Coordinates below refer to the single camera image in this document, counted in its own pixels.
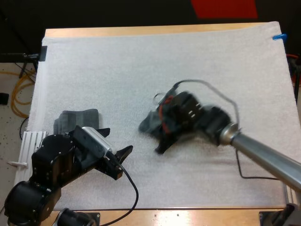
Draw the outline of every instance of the black cable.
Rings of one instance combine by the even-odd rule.
[[[24,125],[24,123],[26,122],[26,120],[28,120],[29,117],[25,118],[23,120],[23,122],[21,123],[20,125],[20,129],[19,129],[19,136],[20,136],[20,139],[23,140],[22,136],[21,136],[21,130],[22,130],[22,126]]]
[[[1,213],[3,212],[3,210],[4,210],[4,206],[3,206],[2,209],[0,210],[0,215],[1,215]]]
[[[128,172],[123,168],[123,166],[119,163],[119,161],[116,160],[116,157],[113,155],[112,152],[107,152],[107,156],[109,157],[110,160],[114,160],[115,163],[122,169],[122,171],[125,173],[125,175],[127,176],[128,180],[131,182],[131,185],[133,186],[135,192],[136,192],[136,200],[135,200],[135,203],[133,204],[132,208],[126,212],[124,215],[122,215],[121,217],[113,220],[113,221],[110,221],[109,223],[105,223],[103,225],[100,225],[100,226],[108,226],[108,225],[111,225],[111,224],[114,224],[116,223],[117,221],[120,221],[121,219],[125,218],[127,215],[129,215],[136,207],[137,203],[138,203],[138,199],[139,199],[139,193],[138,193],[138,189],[135,185],[135,183],[133,182],[133,180],[131,179],[130,175],[128,174]]]
[[[238,105],[237,103],[228,98],[227,96],[225,96],[222,92],[220,92],[217,88],[215,88],[214,86],[212,86],[209,82],[201,80],[201,79],[186,79],[186,80],[182,80],[177,82],[176,84],[174,84],[173,89],[175,90],[176,88],[178,88],[178,86],[183,83],[183,82],[198,82],[201,83],[205,86],[207,86],[209,89],[211,89],[215,94],[217,94],[220,98],[224,99],[225,101],[227,101],[228,103],[232,104],[234,107],[234,111],[235,111],[235,117],[236,117],[236,123],[239,126],[239,111],[238,111]],[[277,178],[269,178],[269,177],[245,177],[243,176],[242,172],[241,172],[241,166],[240,166],[240,161],[239,161],[239,156],[238,156],[238,149],[235,149],[235,154],[236,154],[236,160],[237,160],[237,165],[238,165],[238,171],[239,171],[239,175],[243,178],[243,179],[268,179],[268,180],[279,180]]]
[[[294,88],[296,104],[298,103],[299,85],[300,85],[300,70],[296,69],[296,82]]]
[[[21,68],[21,72],[24,72],[25,74],[27,74],[29,76],[29,79],[35,83],[35,80],[33,80],[30,76],[32,76],[33,78],[36,78],[33,74],[32,74],[32,71],[26,69],[26,68],[23,68],[21,67],[20,65],[18,65],[17,63],[14,63],[15,65],[17,65],[19,68]]]
[[[243,176],[242,172],[241,172],[241,167],[240,167],[240,162],[239,162],[239,156],[238,156],[238,150],[235,149],[235,154],[236,154],[236,160],[237,160],[237,165],[238,165],[238,171],[239,171],[239,174],[240,176],[243,178],[243,179],[267,179],[267,180],[279,180],[277,178],[269,178],[269,177],[245,177]]]

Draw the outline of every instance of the floor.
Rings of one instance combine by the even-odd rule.
[[[32,70],[32,64],[27,65],[27,69]],[[0,63],[0,72],[20,73],[21,69],[13,63]],[[0,92],[11,94],[18,76],[0,74]],[[33,86],[25,88],[18,94],[21,101],[29,101],[32,98]],[[19,109],[29,114],[30,106],[21,106]],[[299,118],[301,118],[301,98],[298,103]],[[0,208],[2,209],[4,201],[9,191],[14,185],[16,168],[7,164],[8,161],[18,161],[21,147],[19,137],[20,125],[24,118],[16,116],[10,108],[10,98],[8,105],[0,105]],[[7,217],[4,213],[0,215],[0,225],[5,225]]]

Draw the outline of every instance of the wire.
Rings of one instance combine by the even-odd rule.
[[[241,167],[240,167],[240,162],[239,162],[239,156],[238,156],[238,150],[235,149],[235,154],[236,154],[236,159],[237,159],[237,165],[238,165],[238,171],[239,171],[239,174],[240,176],[243,178],[243,179],[268,179],[268,180],[279,180],[277,178],[269,178],[269,177],[245,177],[242,175],[241,173]]]
[[[230,104],[233,105],[234,107],[234,111],[235,111],[235,117],[236,117],[236,123],[239,126],[239,111],[238,111],[238,105],[237,103],[228,98],[227,96],[225,96],[222,92],[220,92],[217,88],[215,88],[214,86],[212,86],[209,82],[201,80],[201,79],[186,79],[186,80],[182,80],[177,82],[176,84],[174,84],[173,88],[176,89],[179,87],[179,85],[183,82],[198,82],[201,83],[205,86],[207,86],[209,89],[211,89],[215,94],[217,94],[220,98],[224,99],[225,101],[229,102]],[[242,172],[241,172],[241,166],[240,166],[240,161],[239,161],[239,156],[238,156],[238,149],[235,149],[235,154],[236,154],[236,160],[237,160],[237,165],[238,165],[238,171],[239,171],[239,175],[243,178],[243,179],[268,179],[268,180],[278,180],[277,178],[270,178],[270,177],[245,177]]]
[[[4,210],[4,206],[3,206],[2,209],[0,210],[0,215],[1,215],[1,213],[3,212],[3,210]]]
[[[17,63],[15,63],[15,65],[17,65],[19,68],[21,68],[23,70],[23,67],[21,67],[20,65],[18,65]],[[29,73],[31,73],[32,71],[28,70],[27,68],[24,68],[25,71],[28,71]]]
[[[14,72],[0,72],[0,74],[9,74],[9,75],[15,75],[15,76],[19,76],[19,74],[17,73],[14,73]],[[12,94],[11,94],[11,102],[10,102],[10,108],[11,110],[13,111],[13,113],[21,118],[27,118],[28,115],[21,112],[15,102],[17,102],[18,104],[20,105],[29,105],[31,103],[31,101],[29,102],[21,102],[19,101],[16,96],[17,94],[23,90],[24,88],[28,87],[28,86],[32,86],[34,85],[35,81],[30,77],[34,74],[34,71],[30,71],[29,73],[25,73],[25,76],[21,77],[18,82],[16,83],[13,91],[12,91]],[[25,85],[22,85],[25,81],[30,81],[30,83],[27,83]]]
[[[25,118],[23,120],[23,122],[21,123],[20,125],[20,129],[19,129],[19,136],[20,136],[20,139],[23,140],[23,137],[21,136],[21,130],[22,130],[22,126],[24,125],[24,123],[26,122],[26,120],[28,120],[29,117]]]
[[[115,219],[113,221],[110,221],[108,223],[100,225],[100,226],[108,226],[108,225],[114,224],[117,221],[120,221],[121,219],[125,218],[127,215],[129,215],[131,212],[133,212],[133,210],[135,209],[135,207],[136,207],[136,205],[138,203],[138,199],[139,199],[138,189],[137,189],[135,183],[133,182],[133,180],[131,179],[130,175],[128,174],[128,172],[124,169],[124,167],[120,164],[120,162],[116,160],[116,157],[113,155],[112,152],[107,152],[107,156],[109,157],[110,160],[115,161],[115,163],[122,169],[122,171],[127,176],[128,180],[131,182],[131,185],[133,186],[133,188],[134,188],[134,190],[136,192],[136,200],[135,200],[135,203],[133,204],[132,208],[128,212],[126,212],[124,215],[122,215],[121,217],[119,217],[119,218],[117,218],[117,219]]]
[[[295,58],[295,59],[299,58],[299,56],[295,55],[295,54],[287,54],[286,57],[291,57],[291,58]]]

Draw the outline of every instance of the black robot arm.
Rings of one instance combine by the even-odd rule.
[[[51,135],[32,155],[32,176],[15,185],[5,200],[8,223],[38,226],[61,196],[61,188],[92,169],[117,180],[122,169],[117,165],[132,152],[133,146],[115,156],[104,139],[110,129],[95,130],[77,126],[68,135]]]

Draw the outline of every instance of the dark gray fabric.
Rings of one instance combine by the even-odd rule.
[[[89,126],[99,129],[97,109],[85,111],[63,111],[53,125],[54,134],[65,134],[74,130],[75,126]]]

